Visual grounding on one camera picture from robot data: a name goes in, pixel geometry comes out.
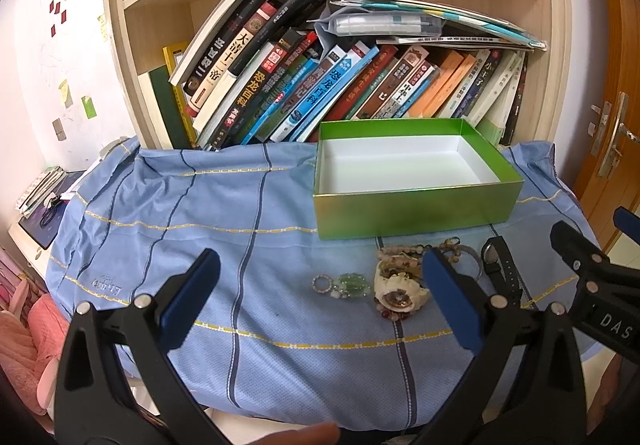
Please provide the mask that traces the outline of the person hand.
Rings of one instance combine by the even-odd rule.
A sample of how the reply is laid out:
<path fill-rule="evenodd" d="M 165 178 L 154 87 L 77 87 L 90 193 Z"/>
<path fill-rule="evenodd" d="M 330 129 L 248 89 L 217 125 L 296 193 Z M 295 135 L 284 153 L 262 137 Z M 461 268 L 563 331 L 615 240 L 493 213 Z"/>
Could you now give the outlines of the person hand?
<path fill-rule="evenodd" d="M 341 436 L 333 422 L 268 434 L 250 445 L 335 445 Z"/>

